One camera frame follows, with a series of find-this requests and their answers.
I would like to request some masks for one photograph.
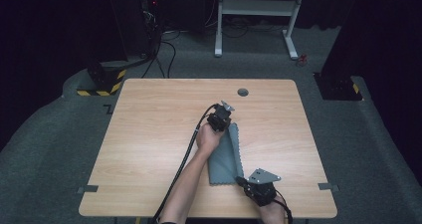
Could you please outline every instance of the dark background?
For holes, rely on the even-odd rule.
[[[203,11],[209,11],[210,1],[202,1]],[[348,13],[353,1],[303,0],[297,27],[343,26],[334,44],[342,50],[333,49],[331,66],[364,77],[385,126],[421,183],[420,2],[355,0]],[[83,2],[0,0],[1,148],[34,111],[62,94],[68,77],[86,68],[72,42],[69,20],[75,3]]]

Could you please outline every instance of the black equipment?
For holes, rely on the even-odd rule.
[[[79,94],[114,95],[125,69],[156,57],[162,0],[69,0],[68,10],[70,37],[87,67]]]
[[[273,173],[270,173],[261,168],[257,169],[248,178],[248,180],[240,176],[236,177],[236,182],[238,185],[243,187],[245,194],[255,203],[257,203],[258,206],[262,207],[272,202],[276,202],[277,204],[281,205],[288,214],[289,224],[293,224],[292,211],[289,209],[285,198],[279,191],[276,190],[273,184],[273,181],[279,180],[281,180],[281,177],[276,176]],[[283,198],[283,201],[286,204],[275,199],[277,193],[279,193],[280,197]]]
[[[219,104],[215,105],[215,112],[210,113],[207,118],[207,121],[210,123],[214,131],[224,131],[230,125],[231,119],[229,116],[234,110],[224,101],[221,101],[221,103],[223,104],[222,106]]]

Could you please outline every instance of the table top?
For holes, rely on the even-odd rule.
[[[247,89],[245,97],[239,89]],[[248,177],[263,168],[295,218],[337,213],[296,84],[290,80],[128,79],[124,82],[80,206],[84,216],[153,216],[181,163],[194,128],[222,100],[236,110]],[[205,167],[190,217],[257,218],[237,185],[211,186]]]

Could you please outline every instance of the folded towel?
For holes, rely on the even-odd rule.
[[[231,123],[220,139],[220,144],[208,158],[211,185],[236,184],[236,176],[243,177],[239,153],[239,129]]]

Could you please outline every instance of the forearm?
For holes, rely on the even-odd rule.
[[[208,153],[198,151],[185,166],[167,199],[160,223],[185,223],[193,199],[195,198],[202,169],[208,157]]]
[[[284,199],[280,196],[276,196],[276,200],[286,205]],[[264,224],[284,224],[286,212],[285,209],[278,203],[272,202],[267,206],[259,208],[261,219]]]

